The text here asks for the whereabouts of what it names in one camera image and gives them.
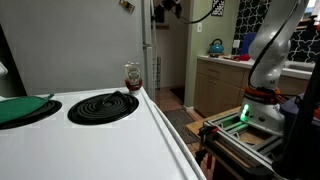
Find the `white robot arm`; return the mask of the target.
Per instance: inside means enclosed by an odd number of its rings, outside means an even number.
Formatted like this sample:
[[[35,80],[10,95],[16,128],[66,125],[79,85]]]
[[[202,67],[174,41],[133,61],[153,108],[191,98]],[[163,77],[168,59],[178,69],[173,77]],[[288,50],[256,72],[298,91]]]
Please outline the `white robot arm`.
[[[290,38],[308,3],[309,0],[271,0],[249,47],[254,64],[238,116],[242,122],[274,135],[281,136],[284,126],[277,100],[279,78],[291,48]]]

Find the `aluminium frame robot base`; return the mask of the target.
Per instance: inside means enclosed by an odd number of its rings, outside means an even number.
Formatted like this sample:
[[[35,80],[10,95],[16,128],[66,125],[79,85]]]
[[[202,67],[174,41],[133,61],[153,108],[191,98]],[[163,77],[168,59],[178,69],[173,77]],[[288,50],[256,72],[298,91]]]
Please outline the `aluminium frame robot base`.
[[[201,143],[245,179],[271,179],[282,137],[241,121],[236,113],[209,118],[198,130]]]

